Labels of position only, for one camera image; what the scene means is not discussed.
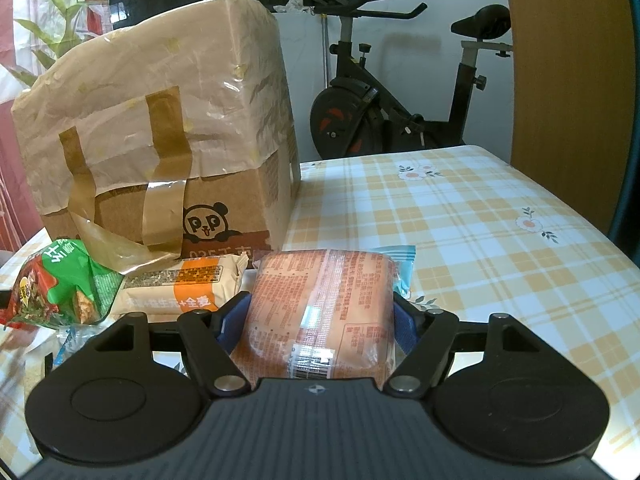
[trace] plaid tablecloth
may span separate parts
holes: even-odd
[[[488,320],[508,312],[592,377],[611,405],[595,460],[640,473],[640,270],[551,193],[475,146],[302,164],[286,249],[417,247],[412,300]],[[11,285],[38,234],[0,269]],[[0,457],[36,458],[24,437],[20,367],[3,352]]]

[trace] white wall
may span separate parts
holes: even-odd
[[[429,8],[413,20],[358,18],[353,24],[354,55],[358,43],[370,43],[367,69],[411,113],[427,120],[447,120],[464,38],[450,32],[452,22],[475,14],[489,4],[508,6],[507,0],[379,0],[364,8],[407,12],[421,2]],[[309,110],[323,88],[319,16],[277,14],[291,95],[298,149],[302,161],[318,160],[309,131]],[[329,39],[338,40],[339,19],[329,17]],[[511,43],[509,32],[500,41]],[[333,72],[335,73],[335,56]],[[513,133],[513,58],[484,51],[478,74],[488,83],[474,91],[464,133],[504,161],[511,157]]]

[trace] brown wooden panel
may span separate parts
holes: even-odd
[[[628,0],[509,0],[511,163],[606,232],[625,171],[635,60]]]

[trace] exercise bike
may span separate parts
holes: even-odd
[[[366,69],[371,45],[359,44],[360,59],[351,55],[353,19],[394,18],[410,20],[427,9],[421,3],[411,12],[385,12],[360,9],[371,0],[308,0],[315,14],[340,17],[340,40],[329,47],[337,56],[335,78],[318,94],[310,114],[313,142],[322,158],[411,152],[447,148],[464,144],[471,94],[474,86],[484,90],[486,77],[476,76],[479,50],[495,50],[509,57],[513,47],[506,43],[487,43],[511,28],[510,12],[502,5],[489,5],[475,15],[451,25],[451,31],[475,41],[462,41],[462,60],[448,121],[427,121],[409,113],[400,102]]]

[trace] orange snack package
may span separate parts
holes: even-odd
[[[245,253],[224,254],[181,260],[168,269],[127,277],[110,317],[145,312],[149,322],[163,322],[196,308],[217,310],[240,290],[247,262]]]
[[[394,273],[377,253],[265,256],[233,361],[254,386],[263,377],[374,377],[382,386],[395,365]]]

